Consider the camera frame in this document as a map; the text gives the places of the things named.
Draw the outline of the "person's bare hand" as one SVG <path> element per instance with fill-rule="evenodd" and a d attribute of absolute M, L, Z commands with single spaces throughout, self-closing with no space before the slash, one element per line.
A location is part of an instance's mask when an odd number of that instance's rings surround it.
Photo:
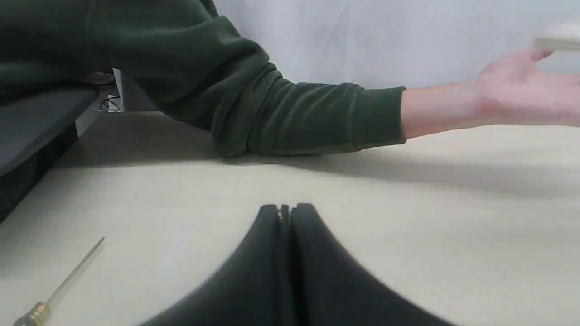
<path fill-rule="evenodd" d="M 493 61 L 478 77 L 485 125 L 580 125 L 580 77 L 543 72 L 549 50 L 524 49 Z"/>

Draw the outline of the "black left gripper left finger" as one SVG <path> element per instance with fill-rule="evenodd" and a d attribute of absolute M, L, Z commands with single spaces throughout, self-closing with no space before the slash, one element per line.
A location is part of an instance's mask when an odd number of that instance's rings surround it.
<path fill-rule="evenodd" d="M 145 326 L 288 326 L 288 206 L 262 206 L 232 255 Z"/>

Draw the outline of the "forearm in dark green sleeve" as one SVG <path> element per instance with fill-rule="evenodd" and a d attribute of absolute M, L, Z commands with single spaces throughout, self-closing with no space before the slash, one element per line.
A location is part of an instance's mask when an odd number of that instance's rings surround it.
<path fill-rule="evenodd" d="M 210 0 L 3 0 L 1 93 L 116 68 L 235 157 L 402 144 L 404 87 L 292 83 Z"/>

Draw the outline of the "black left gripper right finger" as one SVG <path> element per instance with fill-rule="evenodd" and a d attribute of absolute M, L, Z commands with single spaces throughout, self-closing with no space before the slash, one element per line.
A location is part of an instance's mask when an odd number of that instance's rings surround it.
<path fill-rule="evenodd" d="M 336 239 L 316 208 L 290 215 L 299 273 L 297 293 L 308 326 L 447 326 L 368 272 Z"/>

